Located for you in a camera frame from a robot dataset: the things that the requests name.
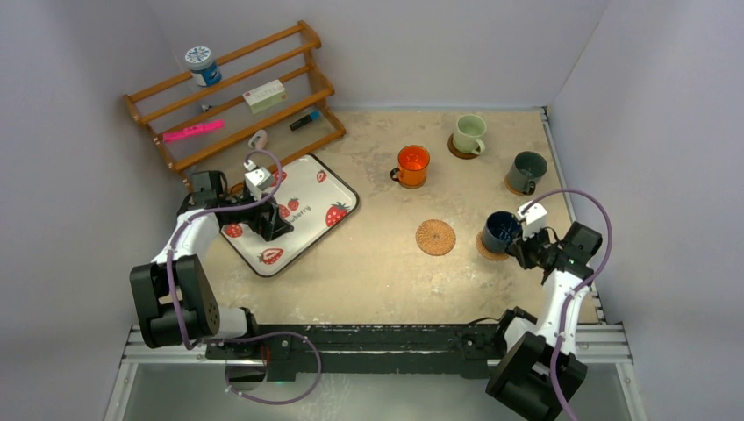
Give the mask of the orange mug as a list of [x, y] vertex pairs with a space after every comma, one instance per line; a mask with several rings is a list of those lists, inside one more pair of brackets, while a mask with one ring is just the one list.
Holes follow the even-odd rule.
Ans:
[[390, 179], [407, 189], [424, 185], [431, 158], [428, 151], [419, 145], [403, 147], [397, 155], [397, 165], [390, 171]]

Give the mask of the dark green mug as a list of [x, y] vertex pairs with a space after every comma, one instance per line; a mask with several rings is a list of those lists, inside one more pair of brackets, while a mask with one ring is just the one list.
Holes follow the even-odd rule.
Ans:
[[508, 177], [513, 188], [524, 196], [530, 196], [546, 172], [547, 160], [541, 154], [524, 151], [516, 155], [505, 177]]

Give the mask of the dark grooved wooden coaster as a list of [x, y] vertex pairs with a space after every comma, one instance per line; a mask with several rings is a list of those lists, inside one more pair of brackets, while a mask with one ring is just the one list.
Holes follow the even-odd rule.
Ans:
[[464, 153], [458, 150], [454, 145], [454, 135], [451, 134], [447, 140], [448, 151], [458, 159], [462, 160], [473, 160], [479, 156], [478, 153]]

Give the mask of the light green mug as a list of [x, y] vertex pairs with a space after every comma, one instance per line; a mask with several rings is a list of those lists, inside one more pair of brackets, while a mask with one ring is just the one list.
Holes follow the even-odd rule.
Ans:
[[459, 117], [453, 132], [453, 146], [460, 153], [480, 155], [485, 150], [483, 136], [487, 132], [485, 121], [477, 115]]

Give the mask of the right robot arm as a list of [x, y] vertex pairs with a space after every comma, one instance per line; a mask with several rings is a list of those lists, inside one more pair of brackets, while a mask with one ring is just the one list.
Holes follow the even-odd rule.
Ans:
[[509, 250], [523, 269], [542, 270], [543, 304], [537, 316], [519, 309], [503, 315], [492, 334], [503, 358], [486, 392], [525, 420], [555, 420], [588, 373], [576, 357], [576, 330], [594, 274], [590, 260], [603, 236], [574, 222], [562, 238], [552, 239], [539, 203], [520, 206], [516, 219]]

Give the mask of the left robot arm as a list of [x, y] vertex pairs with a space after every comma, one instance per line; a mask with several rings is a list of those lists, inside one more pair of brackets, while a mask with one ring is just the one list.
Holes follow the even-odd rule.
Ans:
[[148, 347], [192, 349], [200, 342], [227, 340], [241, 359], [261, 350], [254, 314], [247, 308], [220, 306], [202, 263], [211, 242], [228, 225], [245, 225], [266, 241], [293, 230], [274, 198], [280, 175], [253, 161], [245, 167], [237, 196], [229, 192], [223, 172], [193, 174], [194, 189], [182, 201], [168, 243], [150, 262], [131, 270], [135, 310]]

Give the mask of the brown wooden round coaster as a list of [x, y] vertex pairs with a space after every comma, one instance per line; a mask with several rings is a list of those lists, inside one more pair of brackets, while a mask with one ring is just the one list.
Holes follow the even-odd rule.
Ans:
[[519, 190], [516, 190], [515, 188], [513, 188], [513, 187], [511, 186], [511, 184], [509, 183], [509, 179], [508, 179], [508, 177], [505, 177], [505, 178], [504, 178], [504, 186], [505, 186], [505, 187], [507, 188], [507, 190], [508, 190], [509, 192], [511, 192], [511, 193], [512, 193], [513, 195], [516, 195], [516, 196], [523, 196], [523, 193], [522, 193], [521, 191], [519, 191]]

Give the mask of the dark blue mug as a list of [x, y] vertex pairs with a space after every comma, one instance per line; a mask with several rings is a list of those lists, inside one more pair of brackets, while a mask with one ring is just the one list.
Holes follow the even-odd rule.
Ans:
[[485, 221], [481, 243], [491, 253], [509, 253], [509, 247], [520, 231], [520, 223], [514, 214], [496, 211]]

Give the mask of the white strawberry metal tray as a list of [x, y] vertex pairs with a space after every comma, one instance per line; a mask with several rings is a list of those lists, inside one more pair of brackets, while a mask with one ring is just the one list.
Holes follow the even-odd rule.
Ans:
[[305, 254], [359, 204], [358, 194], [312, 154], [275, 171], [262, 189], [281, 186], [245, 222], [225, 225], [222, 236], [259, 276], [271, 277]]

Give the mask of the woven rattan round coaster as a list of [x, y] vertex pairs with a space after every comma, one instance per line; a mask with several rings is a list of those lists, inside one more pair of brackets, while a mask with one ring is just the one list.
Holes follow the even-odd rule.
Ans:
[[428, 219], [417, 228], [415, 240], [422, 252], [431, 256], [442, 256], [454, 249], [456, 234], [446, 222]]

